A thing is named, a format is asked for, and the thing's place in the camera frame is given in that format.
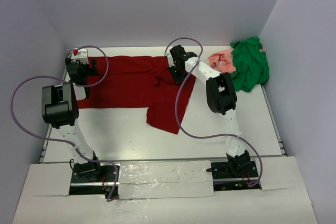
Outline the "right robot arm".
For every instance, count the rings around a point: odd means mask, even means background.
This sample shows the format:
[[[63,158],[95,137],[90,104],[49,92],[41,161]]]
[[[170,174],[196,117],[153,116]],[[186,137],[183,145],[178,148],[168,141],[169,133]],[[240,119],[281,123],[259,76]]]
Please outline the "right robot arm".
[[[180,84],[174,105],[174,114],[179,128],[182,130],[178,116],[178,103],[182,89],[190,76],[195,76],[205,85],[206,102],[209,109],[220,117],[220,125],[228,132],[212,135],[212,138],[223,137],[226,144],[227,161],[212,165],[207,171],[214,177],[231,175],[240,177],[250,165],[250,155],[245,142],[240,137],[236,120],[237,95],[229,73],[221,73],[200,61],[194,52],[186,52],[181,45],[174,46],[164,52],[168,60],[168,70],[175,83]]]

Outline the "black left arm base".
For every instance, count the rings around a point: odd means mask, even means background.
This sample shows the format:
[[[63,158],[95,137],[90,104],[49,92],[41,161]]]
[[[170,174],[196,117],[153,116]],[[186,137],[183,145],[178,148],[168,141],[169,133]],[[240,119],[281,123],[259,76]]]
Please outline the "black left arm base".
[[[75,164],[69,161],[72,170],[69,195],[100,195],[108,199],[110,191],[115,185],[110,199],[118,198],[118,182],[115,183],[117,171],[113,165],[99,163]]]

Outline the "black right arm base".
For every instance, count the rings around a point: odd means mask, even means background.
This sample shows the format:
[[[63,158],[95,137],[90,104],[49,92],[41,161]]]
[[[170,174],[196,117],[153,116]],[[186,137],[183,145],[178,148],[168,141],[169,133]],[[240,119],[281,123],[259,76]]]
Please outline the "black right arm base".
[[[259,175],[254,161],[235,172],[229,171],[228,162],[211,162],[206,171],[212,175],[214,191],[261,189],[260,184],[249,186]]]

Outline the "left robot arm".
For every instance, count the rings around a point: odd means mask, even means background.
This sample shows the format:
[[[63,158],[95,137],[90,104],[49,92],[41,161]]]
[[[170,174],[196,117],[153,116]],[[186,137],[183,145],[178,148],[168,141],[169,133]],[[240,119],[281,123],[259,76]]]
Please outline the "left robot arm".
[[[87,79],[97,74],[97,61],[93,60],[91,65],[88,65],[79,60],[67,59],[66,69],[71,80],[69,83],[42,88],[41,114],[43,120],[56,129],[61,134],[62,141],[68,144],[73,159],[73,163],[70,164],[73,173],[95,182],[102,177],[103,169],[96,162],[98,158],[78,125],[79,108],[74,85],[85,86],[81,99],[89,97]]]

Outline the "red t shirt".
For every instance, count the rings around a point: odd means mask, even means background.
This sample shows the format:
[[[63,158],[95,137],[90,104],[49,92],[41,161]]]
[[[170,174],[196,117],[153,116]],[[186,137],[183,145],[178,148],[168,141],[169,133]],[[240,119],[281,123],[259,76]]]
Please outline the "red t shirt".
[[[89,57],[97,74],[88,77],[89,98],[78,100],[81,109],[146,108],[147,124],[177,134],[196,78],[176,84],[164,57]]]

